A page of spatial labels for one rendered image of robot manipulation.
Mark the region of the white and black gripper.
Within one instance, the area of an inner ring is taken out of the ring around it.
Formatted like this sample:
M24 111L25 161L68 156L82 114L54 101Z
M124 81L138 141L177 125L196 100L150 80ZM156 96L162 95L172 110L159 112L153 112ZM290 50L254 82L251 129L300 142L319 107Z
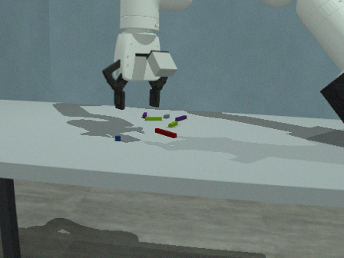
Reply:
M102 71L107 83L114 90L114 105L117 109L125 109L123 88L128 81L148 81L152 87L149 105L159 107L160 90L163 89L168 77L154 77L146 57L135 56L135 53L149 54L151 50L160 51L156 33L123 31L122 34L118 34L114 63ZM113 72L117 80L113 78Z

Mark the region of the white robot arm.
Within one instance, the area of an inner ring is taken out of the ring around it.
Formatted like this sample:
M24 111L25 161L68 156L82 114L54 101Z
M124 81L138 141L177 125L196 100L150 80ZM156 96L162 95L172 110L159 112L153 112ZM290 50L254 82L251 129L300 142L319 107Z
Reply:
M260 0L269 8L281 9L292 0ZM182 12L192 0L121 0L120 30L159 31L160 11ZM297 0L296 15L308 32L344 73L344 0ZM172 77L177 71L169 51L151 50L147 57L154 77ZM336 79L338 78L336 77Z

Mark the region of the red rod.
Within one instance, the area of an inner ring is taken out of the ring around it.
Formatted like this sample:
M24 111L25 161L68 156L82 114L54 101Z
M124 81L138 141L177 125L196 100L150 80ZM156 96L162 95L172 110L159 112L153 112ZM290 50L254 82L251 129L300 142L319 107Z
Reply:
M176 133L173 133L173 132L170 132L170 131L166 131L166 130L163 130L163 129L160 129L160 128L155 128L155 133L162 134L162 135L165 135L165 136L168 136L168 137L172 137L172 138L176 138L177 137Z

